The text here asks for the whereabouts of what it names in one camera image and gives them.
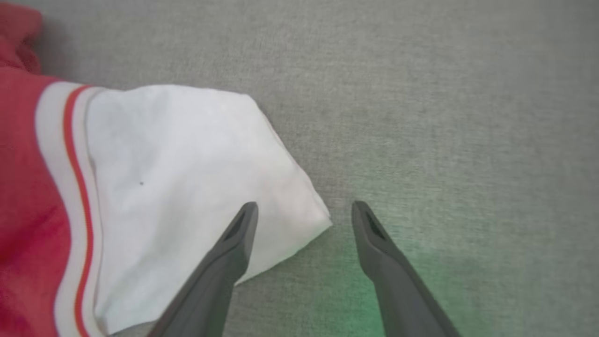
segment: striped trim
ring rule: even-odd
[[[52,84],[42,94],[35,115],[40,150],[65,205],[71,232],[69,259],[55,300],[55,323],[62,336],[104,336],[93,315],[102,230],[85,133],[87,104],[100,91],[72,83]]]

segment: red cloth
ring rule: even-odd
[[[66,210],[35,135],[35,109],[56,79],[31,45],[41,15],[0,3],[0,336],[56,336],[54,300],[71,244]]]

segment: white cloth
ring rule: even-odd
[[[106,333],[161,315],[241,205],[256,201],[247,280],[331,223],[306,173],[247,95],[107,90],[89,105],[103,232],[95,315]]]

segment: red stripe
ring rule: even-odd
[[[75,153],[75,142],[73,141],[72,131],[72,118],[73,110],[75,107],[75,101],[79,94],[89,86],[82,86],[73,91],[66,100],[65,115],[63,120],[63,136],[65,138],[66,152],[71,162],[71,167],[75,172],[77,178],[77,185],[79,185],[79,193],[81,194],[81,202],[83,204],[83,212],[85,213],[85,228],[87,231],[87,251],[85,252],[85,264],[83,265],[83,273],[81,274],[81,280],[77,288],[77,297],[75,298],[75,322],[77,323],[77,329],[81,336],[89,337],[85,325],[83,324],[83,314],[81,306],[83,304],[83,292],[85,285],[87,284],[87,278],[89,277],[89,269],[92,264],[92,252],[93,252],[93,231],[92,231],[92,214],[89,207],[89,198],[87,197],[87,188],[85,187],[85,181],[83,180],[83,173],[81,167],[77,161],[77,154]]]

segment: gray surface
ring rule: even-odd
[[[250,94],[329,206],[225,336],[382,336],[355,198],[464,336],[597,335],[596,1],[26,2],[49,74]]]

